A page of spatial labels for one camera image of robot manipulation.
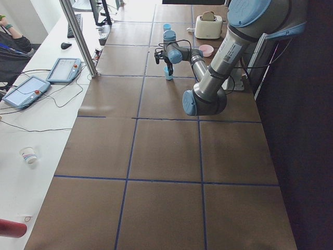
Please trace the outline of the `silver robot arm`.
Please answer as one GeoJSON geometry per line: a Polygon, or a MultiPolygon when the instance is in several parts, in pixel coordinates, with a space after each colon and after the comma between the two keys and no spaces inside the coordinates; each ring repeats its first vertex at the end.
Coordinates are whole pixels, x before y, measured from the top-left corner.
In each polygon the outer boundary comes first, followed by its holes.
{"type": "Polygon", "coordinates": [[[222,88],[249,44],[262,34],[268,40],[284,40],[305,29],[307,1],[231,1],[227,13],[227,32],[211,63],[207,66],[198,49],[180,47],[172,30],[163,33],[163,50],[155,53],[163,59],[168,73],[181,61],[191,64],[198,82],[183,94],[182,103],[189,116],[221,113],[227,104],[222,88]]]}

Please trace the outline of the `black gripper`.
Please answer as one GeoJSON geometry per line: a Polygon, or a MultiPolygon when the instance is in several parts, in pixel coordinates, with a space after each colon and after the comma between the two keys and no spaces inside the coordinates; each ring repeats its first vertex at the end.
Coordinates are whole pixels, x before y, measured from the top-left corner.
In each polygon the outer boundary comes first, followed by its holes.
{"type": "Polygon", "coordinates": [[[167,73],[168,76],[172,76],[173,75],[173,65],[170,62],[168,57],[164,57],[164,62],[167,64],[167,73]]]}

